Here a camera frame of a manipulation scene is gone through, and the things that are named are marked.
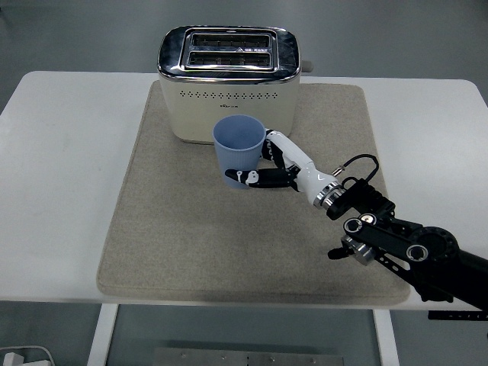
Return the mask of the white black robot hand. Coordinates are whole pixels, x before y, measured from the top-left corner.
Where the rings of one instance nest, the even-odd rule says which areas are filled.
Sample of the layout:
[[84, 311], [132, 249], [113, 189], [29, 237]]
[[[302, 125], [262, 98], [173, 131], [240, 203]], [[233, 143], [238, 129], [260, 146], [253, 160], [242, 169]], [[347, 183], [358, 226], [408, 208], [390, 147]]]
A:
[[310, 204], [329, 208], [345, 189], [336, 177], [320, 172], [313, 160], [283, 133], [267, 130], [262, 158], [275, 164], [270, 169], [227, 169], [225, 176], [250, 188], [293, 188]]

